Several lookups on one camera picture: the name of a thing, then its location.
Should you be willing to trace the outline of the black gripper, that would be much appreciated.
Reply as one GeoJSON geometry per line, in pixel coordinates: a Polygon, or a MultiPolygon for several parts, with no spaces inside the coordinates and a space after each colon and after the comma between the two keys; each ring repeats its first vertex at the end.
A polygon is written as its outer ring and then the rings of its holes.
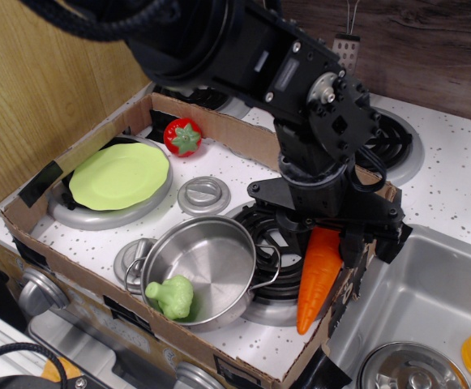
{"type": "Polygon", "coordinates": [[[385,171],[338,168],[316,177],[293,169],[252,182],[247,192],[258,206],[274,213],[279,232],[298,255],[306,253],[316,226],[340,233],[345,268],[357,267],[373,241],[405,241],[400,195],[385,171]]]}

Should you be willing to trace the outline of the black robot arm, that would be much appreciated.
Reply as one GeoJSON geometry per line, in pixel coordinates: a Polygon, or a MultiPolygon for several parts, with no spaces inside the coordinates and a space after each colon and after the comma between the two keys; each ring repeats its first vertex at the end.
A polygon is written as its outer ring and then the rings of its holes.
{"type": "Polygon", "coordinates": [[[206,86],[273,116],[280,176],[248,193],[276,211],[299,253],[319,226],[340,234],[346,267],[365,244],[390,263],[410,230],[400,201],[359,181],[355,159],[380,130],[368,91],[322,41],[253,1],[30,1],[52,25],[90,41],[124,41],[143,72],[169,89],[206,86]]]}

